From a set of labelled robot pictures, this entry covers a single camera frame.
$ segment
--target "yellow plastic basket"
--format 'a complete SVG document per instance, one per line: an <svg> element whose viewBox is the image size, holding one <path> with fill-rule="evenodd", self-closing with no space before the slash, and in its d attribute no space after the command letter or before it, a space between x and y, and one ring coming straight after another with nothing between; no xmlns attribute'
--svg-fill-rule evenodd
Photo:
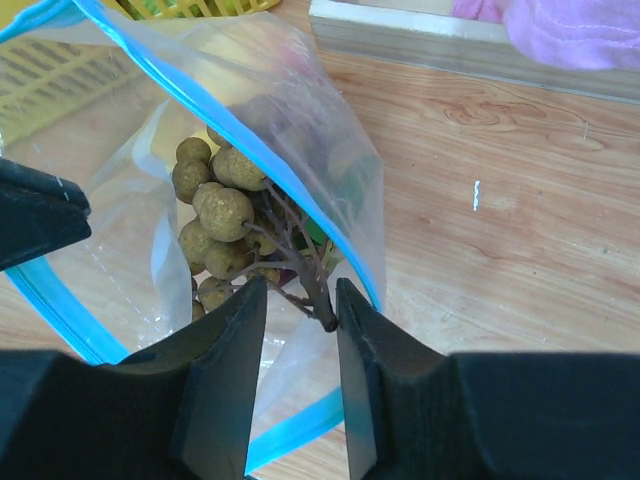
<svg viewBox="0 0 640 480"><path fill-rule="evenodd" d="M103 0L134 19L235 16L279 0ZM137 69L125 53L17 38L0 45L0 148L126 83Z"/></svg>

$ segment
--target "fabric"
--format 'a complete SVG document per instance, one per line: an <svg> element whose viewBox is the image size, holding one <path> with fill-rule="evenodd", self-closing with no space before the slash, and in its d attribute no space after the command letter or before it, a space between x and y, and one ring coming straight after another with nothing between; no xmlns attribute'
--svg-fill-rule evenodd
<svg viewBox="0 0 640 480"><path fill-rule="evenodd" d="M640 68L639 0L455 0L452 14L487 22L501 16L514 47L542 64Z"/></svg>

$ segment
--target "white scratch on table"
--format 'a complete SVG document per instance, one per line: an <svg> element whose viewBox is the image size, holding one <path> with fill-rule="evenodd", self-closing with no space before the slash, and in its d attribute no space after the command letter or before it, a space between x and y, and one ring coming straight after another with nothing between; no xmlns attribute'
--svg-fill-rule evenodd
<svg viewBox="0 0 640 480"><path fill-rule="evenodd" d="M476 180L473 186L473 211L478 211L478 195L480 194L480 180Z"/></svg>

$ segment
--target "wood grain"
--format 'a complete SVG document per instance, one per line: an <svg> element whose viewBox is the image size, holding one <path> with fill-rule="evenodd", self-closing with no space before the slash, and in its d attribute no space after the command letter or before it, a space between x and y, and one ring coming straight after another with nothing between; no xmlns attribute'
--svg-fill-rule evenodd
<svg viewBox="0 0 640 480"><path fill-rule="evenodd" d="M610 100L640 102L640 72L566 71L524 57L502 25L442 14L442 5L392 0L313 0L310 16L318 45L327 50L511 81Z"/></svg>
<svg viewBox="0 0 640 480"><path fill-rule="evenodd" d="M310 32L308 6L273 12ZM637 350L637 107L321 57L385 162L391 319L442 352ZM66 348L5 277L0 298L3 348ZM348 478L343 428L256 476Z"/></svg>

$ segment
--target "ziplock bag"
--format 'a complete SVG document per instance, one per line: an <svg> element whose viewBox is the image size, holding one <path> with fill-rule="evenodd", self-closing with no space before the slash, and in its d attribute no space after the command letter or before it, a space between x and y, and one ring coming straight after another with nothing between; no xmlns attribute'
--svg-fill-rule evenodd
<svg viewBox="0 0 640 480"><path fill-rule="evenodd" d="M90 239L8 272L83 358L118 362L190 321L171 171L205 125L336 244L330 290L350 277L382 310L382 161L305 35L269 13L135 22L74 3L0 45L0 133L6 157L91 204ZM247 472L342 421L337 360L335 334L270 292Z"/></svg>

